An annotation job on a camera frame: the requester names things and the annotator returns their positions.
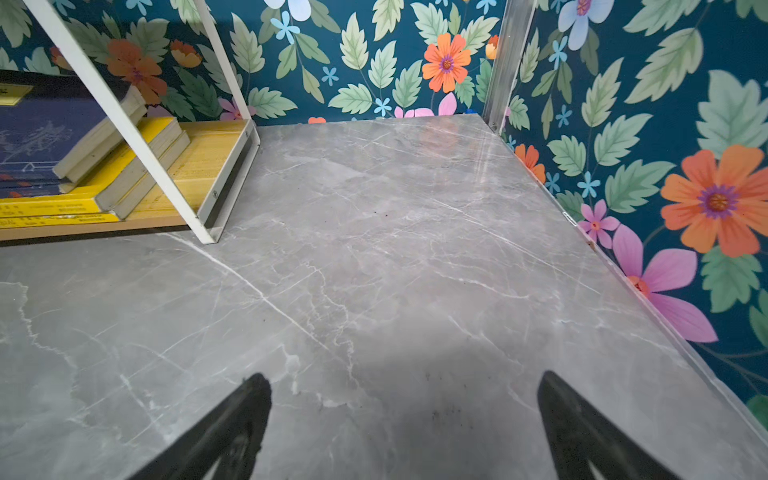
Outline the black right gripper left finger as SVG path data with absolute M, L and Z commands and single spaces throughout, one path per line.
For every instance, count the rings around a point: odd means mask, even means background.
M 270 382 L 256 373 L 145 466 L 134 479 L 249 479 L 272 407 Z

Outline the blue book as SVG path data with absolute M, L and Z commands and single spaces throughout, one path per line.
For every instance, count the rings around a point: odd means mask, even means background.
M 1 197 L 73 190 L 123 141 L 77 76 L 1 72 Z

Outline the yellow cartoon cover book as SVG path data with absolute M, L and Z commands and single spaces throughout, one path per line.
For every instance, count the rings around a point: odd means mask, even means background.
M 190 144 L 188 134 L 173 117 L 146 118 L 138 130 L 161 166 L 169 168 Z M 66 194 L 40 197 L 3 198 L 1 217 L 81 215 L 116 213 L 125 218 L 154 187 L 155 181 L 141 160 L 125 144 L 117 147 L 77 187 Z

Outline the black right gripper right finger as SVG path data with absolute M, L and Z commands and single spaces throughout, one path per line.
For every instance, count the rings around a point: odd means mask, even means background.
M 555 372 L 544 372 L 537 402 L 560 479 L 676 479 Z

